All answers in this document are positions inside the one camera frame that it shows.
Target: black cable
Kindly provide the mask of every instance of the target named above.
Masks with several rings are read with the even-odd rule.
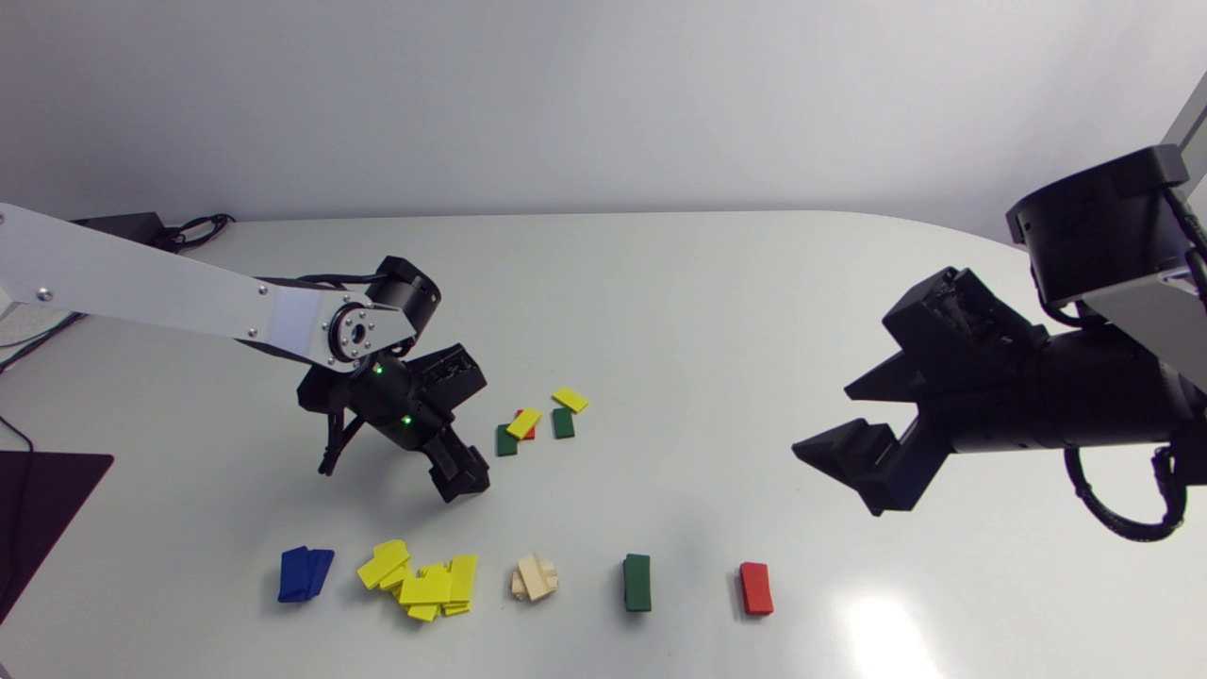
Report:
[[[331,476],[336,472],[336,463],[339,462],[344,447],[352,440],[352,437],[365,426],[365,420],[356,416],[348,428],[344,428],[344,411],[327,415],[327,450],[322,452],[322,463],[319,464],[319,474]]]
[[[51,341],[51,339],[58,333],[63,332],[68,327],[75,324],[81,318],[86,317],[88,314],[70,312],[66,317],[60,320],[58,324],[41,333],[41,336],[31,339],[31,341],[21,349],[16,355],[8,357],[7,359],[0,362],[0,375],[4,375],[10,368],[12,368],[17,362],[34,353],[39,347]]]
[[[1077,497],[1081,498],[1086,509],[1103,526],[1116,535],[1137,543],[1155,543],[1173,534],[1182,526],[1182,519],[1186,514],[1186,487],[1173,479],[1173,452],[1159,449],[1153,456],[1153,474],[1156,476],[1156,488],[1165,501],[1165,516],[1160,523],[1141,523],[1125,519],[1102,504],[1102,501],[1094,494],[1090,482],[1085,480],[1085,470],[1081,469],[1081,451],[1077,447],[1065,449],[1065,469],[1068,479],[1073,482]]]
[[[29,478],[33,475],[34,469],[34,456],[36,451],[34,449],[34,441],[25,435],[24,432],[13,427],[11,422],[0,416],[0,425],[4,425],[10,432],[21,437],[25,441],[25,447],[29,449],[29,455],[25,461],[25,470],[22,473],[21,490],[17,491],[17,501],[13,505],[12,511],[12,526],[10,527],[10,542],[8,542],[8,573],[5,576],[4,584],[0,585],[0,599],[5,598],[8,593],[8,587],[12,585],[12,576],[17,572],[17,548],[21,546],[21,540],[18,539],[18,533],[21,529],[22,513],[25,507],[25,491],[29,488]]]
[[[29,336],[25,336],[24,339],[18,339],[17,343],[10,343],[7,345],[0,345],[0,350],[11,350],[13,347],[21,347],[22,345],[28,345],[28,344],[33,343],[34,339],[41,339],[42,336],[49,334],[53,330],[54,330],[53,326],[48,327],[48,328],[39,332],[37,334],[30,334]]]
[[[163,238],[161,239],[162,246],[171,252],[183,252],[185,250],[192,250],[193,247],[200,247],[202,245],[212,240],[228,223],[239,221],[226,212],[218,212],[214,215],[208,215],[204,217],[197,217],[186,221],[183,224],[176,228],[165,228]],[[209,223],[210,229],[202,235],[189,239],[187,236],[188,230],[197,228],[198,226]]]

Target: white wall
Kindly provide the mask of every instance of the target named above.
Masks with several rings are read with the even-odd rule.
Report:
[[[0,199],[243,218],[835,207],[1004,238],[1156,142],[1207,2],[5,0]]]

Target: white table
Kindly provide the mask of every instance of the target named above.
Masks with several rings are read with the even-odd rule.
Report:
[[[940,267],[1040,320],[1025,253],[839,212],[239,223],[197,251],[278,276],[387,253],[444,292],[414,355],[462,343],[490,382],[455,427],[491,490],[445,507],[426,460],[371,429],[320,478],[303,367],[88,318],[0,380],[40,449],[117,458],[0,626],[17,679],[1202,675],[1197,492],[1173,539],[1136,545],[1055,452],[954,457],[916,511],[881,519],[792,456],[853,417],[911,420],[841,390],[896,350],[880,317]],[[578,437],[546,420],[495,458],[495,426],[562,386],[591,399]],[[1086,458],[1108,504],[1160,515],[1147,449]],[[366,592],[354,570],[391,538],[416,566],[479,555],[473,613],[420,626]],[[336,550],[326,587],[278,604],[302,544]],[[536,605],[506,591],[533,551],[561,579]],[[626,552],[653,557],[652,614],[624,613]],[[768,619],[740,614],[742,561],[770,564]]]

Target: yellow block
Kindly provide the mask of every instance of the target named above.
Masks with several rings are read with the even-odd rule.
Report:
[[[415,620],[422,620],[424,622],[431,622],[436,620],[436,615],[441,611],[441,604],[420,604],[407,607],[407,615],[414,617]]]
[[[471,604],[466,602],[463,604],[444,604],[441,607],[444,611],[444,616],[461,615],[462,613],[470,613]]]
[[[380,587],[383,590],[393,590],[398,585],[402,585],[403,580],[408,580],[410,578],[414,578],[415,574],[410,572],[410,566],[409,564],[410,564],[410,561],[408,560],[408,561],[403,562],[403,564],[400,566],[398,568],[391,570],[389,573],[389,575],[386,575],[385,578],[381,579],[380,583],[378,583],[378,587]]]
[[[541,420],[541,411],[536,409],[524,409],[520,415],[515,416],[512,425],[507,428],[507,433],[515,439],[523,439],[527,437],[527,433],[536,427],[536,423]]]
[[[478,557],[476,555],[457,555],[449,564],[449,574],[453,576],[453,587],[449,591],[449,601],[468,602],[473,598],[473,576],[478,572]]]
[[[583,409],[590,405],[590,402],[582,398],[577,392],[568,387],[562,387],[561,390],[554,392],[553,400],[575,411],[575,414],[583,412]]]
[[[409,558],[410,555],[407,552],[407,544],[402,540],[381,543],[377,548],[373,548],[373,558],[357,568],[356,575],[360,576],[366,590],[372,590],[393,569],[407,563]]]
[[[444,570],[444,564],[428,566],[420,570],[420,574],[419,578],[402,581],[398,603],[402,605],[448,603],[453,576]]]
[[[386,540],[385,543],[381,543],[380,545],[373,548],[373,556],[378,556],[379,554],[387,550],[397,550],[400,546],[402,546],[402,549],[406,550],[407,543],[403,543],[402,540]]]

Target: pile of yellow blocks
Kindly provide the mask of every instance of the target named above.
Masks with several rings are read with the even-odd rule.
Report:
[[[367,590],[390,592],[410,617],[431,622],[439,613],[448,616],[470,611],[477,570],[477,556],[459,555],[448,563],[420,568],[416,576],[407,544],[389,540],[373,548],[373,558],[356,569],[356,575]]]

